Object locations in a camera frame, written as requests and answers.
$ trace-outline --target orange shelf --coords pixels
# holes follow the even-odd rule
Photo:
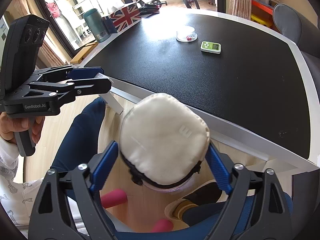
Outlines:
[[[270,8],[269,6],[266,6],[262,3],[259,3],[258,1],[255,1],[255,0],[252,0],[252,5],[264,10],[265,12],[267,12],[268,14],[271,14],[272,15],[272,11],[273,9]]]

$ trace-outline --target white sweater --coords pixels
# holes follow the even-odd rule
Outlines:
[[[33,202],[43,179],[22,184],[14,183],[13,179],[18,169],[19,150],[17,145],[9,143],[0,137],[0,202],[17,228],[28,237],[28,225]],[[87,234],[76,202],[68,197],[70,209],[79,232]],[[132,230],[106,211],[117,231]]]

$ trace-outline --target shoe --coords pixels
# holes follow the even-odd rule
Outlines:
[[[218,188],[216,181],[214,179],[209,180],[188,195],[168,204],[164,209],[164,214],[171,220],[180,220],[174,216],[173,213],[182,202],[186,201],[186,205],[183,205],[183,208],[216,203],[221,197],[221,194],[222,190]]]

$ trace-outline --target green timer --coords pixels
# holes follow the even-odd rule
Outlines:
[[[219,54],[221,52],[221,45],[215,42],[203,41],[200,49],[201,51]]]

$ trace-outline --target white table edge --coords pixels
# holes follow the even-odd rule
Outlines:
[[[258,153],[256,157],[264,160],[278,158],[304,171],[313,171],[319,169],[319,167],[316,166],[316,163],[320,153],[320,104],[311,73],[298,46],[293,41],[272,29],[237,16],[201,9],[172,8],[172,10],[175,10],[175,13],[201,14],[236,21],[260,29],[288,44],[297,62],[307,95],[310,116],[310,153],[308,160],[234,123],[223,120],[199,109],[190,106],[189,108],[201,116],[206,121],[210,129],[230,138],[231,140],[234,139],[239,143],[252,148],[254,151],[257,151]],[[128,29],[116,34],[112,34],[109,39],[99,43],[97,47],[78,65],[84,67],[105,46],[107,46],[111,41],[113,41],[117,36],[121,35],[126,30]],[[114,79],[112,77],[110,78],[114,81],[111,91],[134,103],[137,103],[141,99],[153,93],[144,88]]]

